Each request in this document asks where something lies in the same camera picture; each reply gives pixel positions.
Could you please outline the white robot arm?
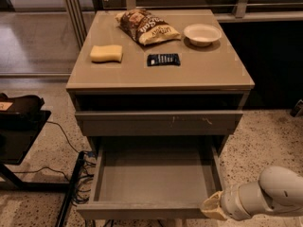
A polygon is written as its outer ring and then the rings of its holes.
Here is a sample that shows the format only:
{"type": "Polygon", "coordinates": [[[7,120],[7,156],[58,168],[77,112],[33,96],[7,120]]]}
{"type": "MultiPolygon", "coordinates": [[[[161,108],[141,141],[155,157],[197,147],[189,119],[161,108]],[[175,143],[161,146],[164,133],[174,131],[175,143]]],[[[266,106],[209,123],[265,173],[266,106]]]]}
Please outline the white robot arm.
{"type": "Polygon", "coordinates": [[[207,218],[242,221],[255,215],[303,216],[303,177],[289,168],[268,166],[258,180],[233,184],[200,205],[207,218]]]}

